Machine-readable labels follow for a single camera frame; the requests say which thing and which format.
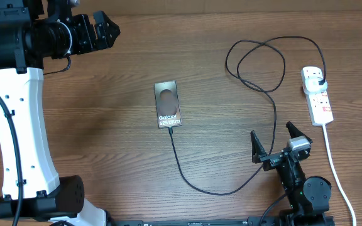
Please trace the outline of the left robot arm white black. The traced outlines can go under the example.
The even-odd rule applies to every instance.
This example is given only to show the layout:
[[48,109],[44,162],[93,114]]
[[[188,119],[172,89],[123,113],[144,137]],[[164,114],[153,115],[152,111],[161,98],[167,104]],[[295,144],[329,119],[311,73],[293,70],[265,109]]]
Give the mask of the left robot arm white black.
[[114,45],[119,26],[103,11],[73,15],[77,1],[0,0],[0,219],[51,225],[114,225],[84,194],[80,176],[61,177],[50,154],[43,116],[45,58]]

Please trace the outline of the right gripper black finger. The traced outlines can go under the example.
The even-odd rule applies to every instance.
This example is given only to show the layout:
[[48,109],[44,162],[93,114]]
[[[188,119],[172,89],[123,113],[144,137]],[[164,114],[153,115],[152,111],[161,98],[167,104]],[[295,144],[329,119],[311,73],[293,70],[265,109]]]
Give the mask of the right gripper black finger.
[[288,121],[286,123],[286,128],[288,129],[291,138],[304,136],[308,141],[312,141],[309,136],[305,135],[302,131],[297,129],[291,121]]
[[267,152],[265,151],[263,145],[261,144],[258,136],[256,135],[255,131],[250,132],[251,136],[251,144],[252,144],[252,162],[253,163],[260,163],[261,158],[268,156]]

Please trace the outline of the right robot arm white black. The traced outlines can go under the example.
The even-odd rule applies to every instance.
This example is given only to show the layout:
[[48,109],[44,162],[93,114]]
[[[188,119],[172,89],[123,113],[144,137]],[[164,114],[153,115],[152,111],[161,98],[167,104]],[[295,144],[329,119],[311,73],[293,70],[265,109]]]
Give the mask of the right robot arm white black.
[[248,225],[334,225],[326,216],[331,198],[331,183],[321,176],[306,177],[300,162],[310,156],[312,140],[291,122],[287,146],[279,153],[267,154],[251,131],[252,162],[264,171],[276,170],[285,194],[271,204],[260,217],[248,217]]

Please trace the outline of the Galaxy smartphone with bronze screen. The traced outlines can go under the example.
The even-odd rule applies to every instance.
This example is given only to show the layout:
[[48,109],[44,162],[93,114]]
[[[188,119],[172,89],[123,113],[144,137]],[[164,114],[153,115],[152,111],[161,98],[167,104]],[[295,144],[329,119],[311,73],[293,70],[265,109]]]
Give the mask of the Galaxy smartphone with bronze screen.
[[175,80],[154,84],[158,127],[177,127],[182,125],[180,106]]

